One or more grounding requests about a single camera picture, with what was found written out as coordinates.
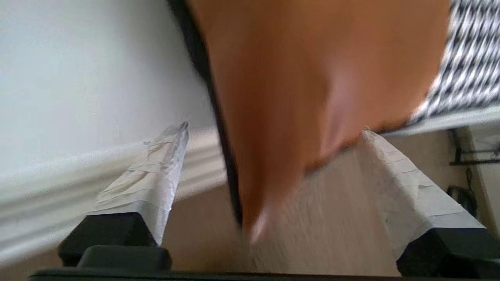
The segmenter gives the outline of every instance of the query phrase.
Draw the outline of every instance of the wooden floor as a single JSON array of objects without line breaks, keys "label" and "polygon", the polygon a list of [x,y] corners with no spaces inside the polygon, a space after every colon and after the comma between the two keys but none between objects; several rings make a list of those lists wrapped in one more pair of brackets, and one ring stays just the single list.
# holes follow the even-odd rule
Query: wooden floor
[{"label": "wooden floor", "polygon": [[[450,167],[446,132],[390,140],[441,187],[464,186],[465,168]],[[265,238],[249,245],[231,212],[226,186],[176,202],[163,246],[174,270],[334,275],[399,275],[369,186],[361,184],[354,149],[311,175]],[[0,270],[3,281],[26,280],[57,267],[55,251]]]}]

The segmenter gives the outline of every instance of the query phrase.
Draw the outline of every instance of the white wall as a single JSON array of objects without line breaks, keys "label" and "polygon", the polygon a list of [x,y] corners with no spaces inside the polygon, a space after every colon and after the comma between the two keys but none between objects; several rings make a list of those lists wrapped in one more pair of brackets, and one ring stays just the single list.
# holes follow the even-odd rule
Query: white wall
[{"label": "white wall", "polygon": [[[500,143],[500,122],[470,126],[472,143],[475,150],[490,150]],[[477,159],[492,159],[492,153],[482,154]],[[496,231],[500,234],[500,164],[477,165],[481,184],[489,200]]]},{"label": "white wall", "polygon": [[163,0],[0,1],[0,174],[215,126]]}]

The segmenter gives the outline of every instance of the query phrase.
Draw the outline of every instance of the skin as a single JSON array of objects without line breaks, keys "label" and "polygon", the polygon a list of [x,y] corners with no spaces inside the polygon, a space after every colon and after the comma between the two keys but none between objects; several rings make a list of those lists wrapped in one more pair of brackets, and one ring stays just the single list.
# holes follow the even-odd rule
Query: skin
[{"label": "skin", "polygon": [[438,73],[447,0],[189,0],[258,239],[307,170],[400,127]]}]

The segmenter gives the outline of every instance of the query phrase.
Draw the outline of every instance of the baseboard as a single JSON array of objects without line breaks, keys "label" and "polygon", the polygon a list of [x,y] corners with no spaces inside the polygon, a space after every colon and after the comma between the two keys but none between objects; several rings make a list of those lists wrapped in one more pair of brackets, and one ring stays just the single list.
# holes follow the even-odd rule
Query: baseboard
[{"label": "baseboard", "polygon": [[[0,268],[59,244],[142,147],[136,142],[0,174]],[[217,131],[192,133],[175,200],[224,183],[225,171]]]}]

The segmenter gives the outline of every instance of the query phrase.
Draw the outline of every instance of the black and white patterned fabric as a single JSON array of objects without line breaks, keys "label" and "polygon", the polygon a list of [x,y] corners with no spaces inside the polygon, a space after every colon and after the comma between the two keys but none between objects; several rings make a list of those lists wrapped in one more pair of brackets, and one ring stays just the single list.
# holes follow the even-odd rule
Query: black and white patterned fabric
[{"label": "black and white patterned fabric", "polygon": [[439,73],[409,124],[500,102],[500,0],[451,0]]}]

